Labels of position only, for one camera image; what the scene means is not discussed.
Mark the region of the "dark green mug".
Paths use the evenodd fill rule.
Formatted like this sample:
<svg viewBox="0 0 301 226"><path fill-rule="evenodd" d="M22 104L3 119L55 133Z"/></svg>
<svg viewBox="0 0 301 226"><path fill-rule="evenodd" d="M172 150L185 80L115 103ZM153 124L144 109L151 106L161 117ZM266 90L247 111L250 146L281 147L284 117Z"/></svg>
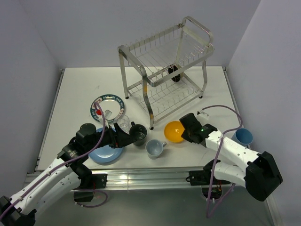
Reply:
<svg viewBox="0 0 301 226"><path fill-rule="evenodd" d="M135 146L141 146L146 142L147 129L141 124L135 124L135 122L132 121L129 134L135 139Z"/></svg>

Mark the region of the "orange bowl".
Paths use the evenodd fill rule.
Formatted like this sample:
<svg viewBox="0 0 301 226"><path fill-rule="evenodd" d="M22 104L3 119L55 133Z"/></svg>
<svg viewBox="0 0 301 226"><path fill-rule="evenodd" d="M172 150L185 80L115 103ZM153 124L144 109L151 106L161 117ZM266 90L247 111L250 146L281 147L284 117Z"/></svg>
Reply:
<svg viewBox="0 0 301 226"><path fill-rule="evenodd" d="M184 139L182 134L184 127L180 121L171 121L164 128L164 135L167 140L173 143L181 143Z"/></svg>

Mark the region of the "grey ceramic cup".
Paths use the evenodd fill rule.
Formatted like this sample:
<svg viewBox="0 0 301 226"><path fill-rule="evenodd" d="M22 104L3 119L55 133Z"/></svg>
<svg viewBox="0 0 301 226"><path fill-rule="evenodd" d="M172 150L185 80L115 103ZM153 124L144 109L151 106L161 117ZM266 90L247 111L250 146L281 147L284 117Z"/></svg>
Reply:
<svg viewBox="0 0 301 226"><path fill-rule="evenodd" d="M163 153L164 147L166 145L166 142L161 142L157 139L148 141L145 146L148 157L150 159L158 158Z"/></svg>

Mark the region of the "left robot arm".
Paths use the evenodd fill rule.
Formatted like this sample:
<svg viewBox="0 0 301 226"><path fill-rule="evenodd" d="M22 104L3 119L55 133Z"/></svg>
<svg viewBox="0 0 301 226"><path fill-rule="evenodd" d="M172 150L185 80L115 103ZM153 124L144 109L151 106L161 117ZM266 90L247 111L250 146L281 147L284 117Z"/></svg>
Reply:
<svg viewBox="0 0 301 226"><path fill-rule="evenodd" d="M92 171L84 165L88 155L97 148L122 148L137 141L117 123L101 132L94 124L85 123L76 132L53 162L28 186L11 197L0 199L0 221L5 226L32 226L38 206L46 204L47 196L58 196L92 182Z"/></svg>

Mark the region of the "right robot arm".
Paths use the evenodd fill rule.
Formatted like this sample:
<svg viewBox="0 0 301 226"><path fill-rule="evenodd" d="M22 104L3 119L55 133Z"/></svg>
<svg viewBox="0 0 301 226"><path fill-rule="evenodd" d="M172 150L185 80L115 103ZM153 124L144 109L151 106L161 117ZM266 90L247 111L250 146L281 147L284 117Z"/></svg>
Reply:
<svg viewBox="0 0 301 226"><path fill-rule="evenodd" d="M216 127L201 123L193 113L180 119L184 127L182 138L191 143L202 145L216 151L232 162L211 160L199 175L190 173L189 181L193 185L234 183L247 189L258 201L264 201L283 183L283 178L274 157L268 153L250 150L222 135Z"/></svg>

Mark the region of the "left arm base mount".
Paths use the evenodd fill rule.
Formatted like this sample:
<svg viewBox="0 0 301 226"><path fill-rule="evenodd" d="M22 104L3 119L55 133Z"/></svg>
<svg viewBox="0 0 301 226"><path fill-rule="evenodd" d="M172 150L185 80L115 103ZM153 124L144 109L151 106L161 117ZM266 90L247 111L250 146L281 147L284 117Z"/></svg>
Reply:
<svg viewBox="0 0 301 226"><path fill-rule="evenodd" d="M92 174L89 178L81 181L80 185L73 189L73 200L76 205L83 208L97 208L108 201L108 194L102 189L106 188L107 174ZM96 194L104 196L104 200L96 205L86 205L91 202Z"/></svg>

